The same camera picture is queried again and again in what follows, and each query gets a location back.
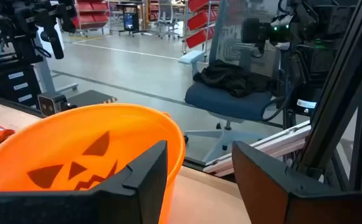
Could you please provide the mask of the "blue office chair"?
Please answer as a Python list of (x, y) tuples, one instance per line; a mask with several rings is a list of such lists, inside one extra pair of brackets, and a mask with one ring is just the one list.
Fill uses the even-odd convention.
[(194, 137), (203, 141), (213, 140), (212, 146), (203, 150), (202, 158), (196, 162), (205, 165), (210, 161), (231, 152), (233, 141), (252, 143), (263, 139), (254, 128), (239, 131), (232, 128), (233, 123), (250, 121), (262, 124), (263, 116), (276, 110), (275, 106), (266, 108), (266, 104), (275, 98), (275, 91), (280, 77), (280, 51), (267, 40), (260, 38), (259, 31), (245, 28), (244, 22), (252, 19), (267, 27), (279, 14), (279, 0), (221, 0), (219, 13), (214, 26), (214, 37), (209, 40), (211, 47), (207, 55), (200, 50), (190, 50), (179, 62), (192, 66), (192, 78), (215, 60), (239, 65), (249, 72), (258, 73), (276, 80), (272, 91), (253, 93), (237, 98), (227, 91), (211, 88), (195, 82), (187, 89), (184, 100), (187, 104), (219, 119), (215, 128), (208, 130), (185, 131), (186, 144), (191, 144)]

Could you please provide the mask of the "grey office chair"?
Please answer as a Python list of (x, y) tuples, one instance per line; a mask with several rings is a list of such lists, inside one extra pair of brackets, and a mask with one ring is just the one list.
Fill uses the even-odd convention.
[(177, 25), (179, 19), (175, 14), (172, 0), (158, 0), (159, 13), (158, 13), (158, 27), (159, 34), (158, 37), (163, 39), (164, 37), (179, 39), (180, 35), (175, 32), (177, 30)]

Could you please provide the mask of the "red bin shelf rack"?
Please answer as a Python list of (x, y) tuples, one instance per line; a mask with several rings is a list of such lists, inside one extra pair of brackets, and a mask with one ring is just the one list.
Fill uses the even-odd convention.
[(72, 19), (76, 33), (88, 37), (92, 31), (104, 34), (104, 28), (109, 22), (109, 7), (105, 0), (74, 0), (76, 16)]
[(183, 54), (201, 46), (207, 55), (208, 42), (214, 37), (214, 26), (221, 0), (186, 0), (184, 9)]

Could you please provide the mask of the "black cloth bundle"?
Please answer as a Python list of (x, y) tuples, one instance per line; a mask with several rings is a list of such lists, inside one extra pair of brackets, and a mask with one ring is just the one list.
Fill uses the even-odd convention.
[(201, 72), (197, 72), (193, 75), (193, 80), (211, 88), (225, 90), (237, 98), (272, 91), (276, 87), (276, 80), (273, 78), (249, 72), (239, 65), (222, 60), (215, 60)]

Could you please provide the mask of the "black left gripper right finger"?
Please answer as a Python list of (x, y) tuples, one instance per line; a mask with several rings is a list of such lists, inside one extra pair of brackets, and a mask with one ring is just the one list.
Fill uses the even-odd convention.
[(232, 165), (252, 224), (362, 224), (362, 192), (330, 187), (241, 141)]

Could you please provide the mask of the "silver aluminium rail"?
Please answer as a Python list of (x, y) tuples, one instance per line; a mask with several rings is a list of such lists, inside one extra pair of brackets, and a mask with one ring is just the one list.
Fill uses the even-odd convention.
[[(272, 157), (281, 157), (291, 152), (300, 150), (305, 145), (305, 138), (310, 134), (310, 121), (304, 121), (263, 140), (252, 143), (251, 146)], [(228, 153), (213, 161), (203, 169), (203, 172), (223, 177), (234, 173), (232, 153)]]

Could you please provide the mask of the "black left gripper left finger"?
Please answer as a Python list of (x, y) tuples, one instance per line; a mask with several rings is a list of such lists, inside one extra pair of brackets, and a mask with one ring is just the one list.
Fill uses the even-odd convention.
[(158, 224), (167, 152), (159, 141), (90, 190), (0, 192), (0, 224)]

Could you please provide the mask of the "black striped floor mat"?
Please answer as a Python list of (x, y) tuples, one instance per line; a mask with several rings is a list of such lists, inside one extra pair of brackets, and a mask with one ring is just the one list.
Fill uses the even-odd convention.
[(118, 99), (114, 96), (106, 95), (95, 90), (88, 90), (67, 99), (70, 104), (77, 107), (102, 103), (115, 103), (117, 100)]

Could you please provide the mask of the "black labelled drawer cabinet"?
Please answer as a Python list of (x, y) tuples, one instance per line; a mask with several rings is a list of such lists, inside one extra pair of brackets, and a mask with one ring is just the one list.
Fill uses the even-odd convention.
[(40, 93), (32, 65), (0, 72), (1, 98), (39, 109), (37, 96)]

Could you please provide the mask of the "black monitor stand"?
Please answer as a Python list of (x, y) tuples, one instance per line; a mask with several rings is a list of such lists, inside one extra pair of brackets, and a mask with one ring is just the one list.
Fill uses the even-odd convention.
[(127, 32), (130, 36), (134, 37), (135, 34), (144, 34), (145, 30), (140, 28), (140, 19), (138, 6), (142, 6), (141, 1), (130, 1), (124, 3), (118, 3), (117, 6), (121, 8), (123, 16), (123, 29), (118, 31), (118, 35)]

